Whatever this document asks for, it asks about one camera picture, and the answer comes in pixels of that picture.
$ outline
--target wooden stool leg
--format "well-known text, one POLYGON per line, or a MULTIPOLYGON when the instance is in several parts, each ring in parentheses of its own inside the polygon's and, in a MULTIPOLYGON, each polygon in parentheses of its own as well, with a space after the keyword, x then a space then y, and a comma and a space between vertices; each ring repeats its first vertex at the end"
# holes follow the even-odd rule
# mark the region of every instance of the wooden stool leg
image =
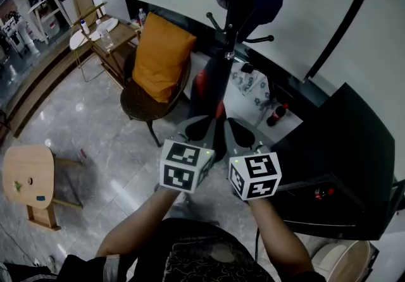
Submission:
POLYGON ((67 202, 67 201, 63 201, 63 200, 59 200, 59 199, 52 199, 52 202, 56 203, 56 204, 61 204, 61 205, 67 205, 68 207, 72 207, 72 208, 77 208, 77 209, 83 209, 83 206, 81 204, 72 204, 71 202, 67 202))
POLYGON ((153 131, 152 121, 149 120, 149 121, 146 122, 146 124, 147 124, 147 127, 149 128, 149 132, 151 133, 151 135, 152 135, 154 141, 156 142, 156 145, 157 145, 158 147, 161 147, 161 144, 159 143, 159 140, 158 140, 158 138, 156 137, 156 134, 155 134, 154 131, 153 131))
POLYGON ((55 161, 60 162, 60 163, 70 164, 70 165, 83 166, 83 164, 81 162, 71 161, 70 159, 64 159, 64 158, 55 157, 55 161))
POLYGON ((55 211, 52 204, 50 204, 46 209, 38 209, 28 205, 27 212, 28 221, 30 223, 53 231, 58 231, 61 229, 56 223, 55 211))

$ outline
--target wicker chair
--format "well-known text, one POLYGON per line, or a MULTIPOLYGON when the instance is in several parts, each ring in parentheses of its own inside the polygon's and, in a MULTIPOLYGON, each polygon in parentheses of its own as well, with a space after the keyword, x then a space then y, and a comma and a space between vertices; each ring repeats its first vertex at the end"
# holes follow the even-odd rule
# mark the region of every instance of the wicker chair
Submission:
POLYGON ((185 64, 169 102, 162 103, 153 99, 146 91, 132 79, 135 67, 136 49, 131 52, 124 64, 124 89, 121 93, 121 107, 131 120, 145 121, 158 147, 161 147, 153 131, 154 120, 163 118, 176 106, 180 94, 184 91, 190 76, 190 59, 185 64))

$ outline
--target orange cushion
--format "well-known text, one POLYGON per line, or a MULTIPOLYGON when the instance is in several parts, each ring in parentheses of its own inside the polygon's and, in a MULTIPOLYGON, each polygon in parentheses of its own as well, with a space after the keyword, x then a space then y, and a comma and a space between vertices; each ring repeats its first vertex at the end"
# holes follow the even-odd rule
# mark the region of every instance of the orange cushion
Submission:
POLYGON ((196 40, 185 30, 149 13, 132 78, 153 99, 168 102, 196 40))

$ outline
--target cable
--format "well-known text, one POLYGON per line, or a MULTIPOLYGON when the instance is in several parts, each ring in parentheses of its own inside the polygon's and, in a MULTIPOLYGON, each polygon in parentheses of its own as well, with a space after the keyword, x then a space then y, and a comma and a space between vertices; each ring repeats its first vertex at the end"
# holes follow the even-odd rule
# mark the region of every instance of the cable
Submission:
POLYGON ((256 248, 254 250, 254 261, 256 263, 258 262, 258 257, 259 257, 259 236, 260 236, 260 231, 259 231, 259 227, 258 227, 258 230, 256 232, 256 241, 255 241, 256 248))

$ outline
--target wooden stool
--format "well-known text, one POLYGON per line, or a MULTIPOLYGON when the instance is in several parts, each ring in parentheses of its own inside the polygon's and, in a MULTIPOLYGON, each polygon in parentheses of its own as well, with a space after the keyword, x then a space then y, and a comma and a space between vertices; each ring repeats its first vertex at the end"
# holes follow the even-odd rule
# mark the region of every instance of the wooden stool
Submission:
POLYGON ((3 162, 3 187, 14 201, 27 205, 28 220, 53 231, 61 228, 56 224, 53 202, 83 209, 54 198, 54 162, 81 165, 80 162, 59 159, 43 145, 10 147, 3 162))

